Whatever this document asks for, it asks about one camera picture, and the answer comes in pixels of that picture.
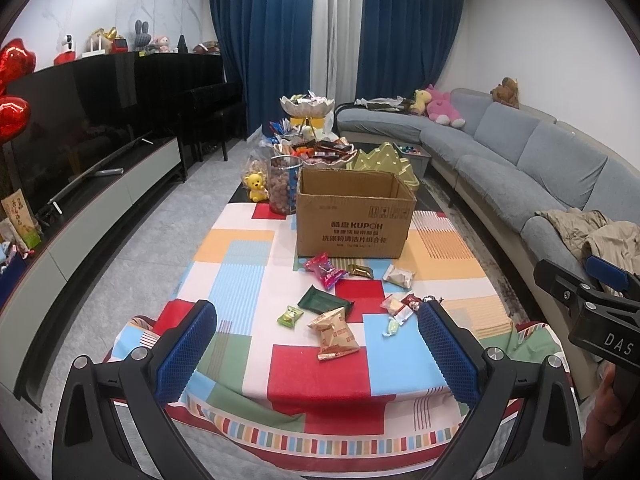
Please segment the right hand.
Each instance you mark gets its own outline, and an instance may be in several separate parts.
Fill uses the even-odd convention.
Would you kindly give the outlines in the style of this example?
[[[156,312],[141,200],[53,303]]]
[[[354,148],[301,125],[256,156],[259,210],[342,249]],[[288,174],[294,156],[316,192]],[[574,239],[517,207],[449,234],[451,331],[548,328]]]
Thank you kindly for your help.
[[[596,479],[639,478],[639,421],[615,430],[623,405],[613,389],[616,367],[608,363],[594,394],[582,436],[582,456]]]

